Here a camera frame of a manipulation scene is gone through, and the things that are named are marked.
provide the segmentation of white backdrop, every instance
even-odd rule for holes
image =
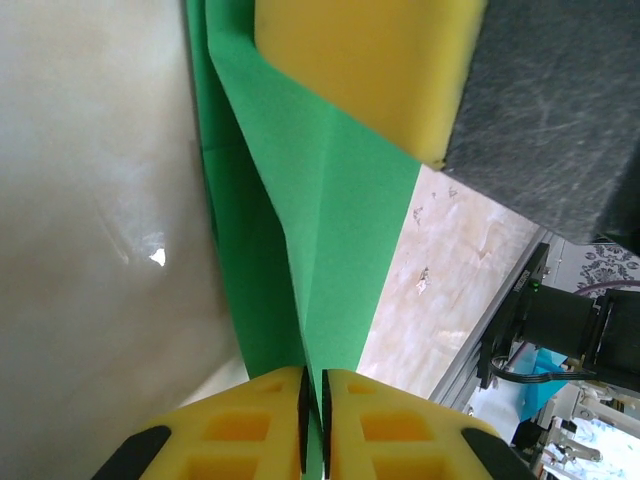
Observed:
[[[243,368],[181,3],[0,2],[0,478],[90,478]]]

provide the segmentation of yellow foam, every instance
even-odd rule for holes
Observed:
[[[484,422],[345,370],[329,370],[331,480],[491,480],[462,436]]]
[[[255,40],[291,76],[443,167],[486,0],[256,0]]]
[[[276,370],[161,417],[171,436],[141,480],[298,480],[302,369]]]

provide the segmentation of black cable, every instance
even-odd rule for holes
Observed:
[[[508,382],[533,384],[547,383],[553,380],[595,380],[596,378],[595,374],[588,372],[548,372],[530,375],[507,372],[497,365],[497,362],[506,361],[507,358],[507,356],[498,356],[492,358],[491,362],[489,362],[489,368],[491,370],[491,373],[493,373],[496,377],[502,378],[503,380],[506,380]]]

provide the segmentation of folded green paper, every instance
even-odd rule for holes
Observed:
[[[320,398],[357,367],[420,165],[270,67],[253,4],[187,2],[216,244],[249,375],[306,364]]]

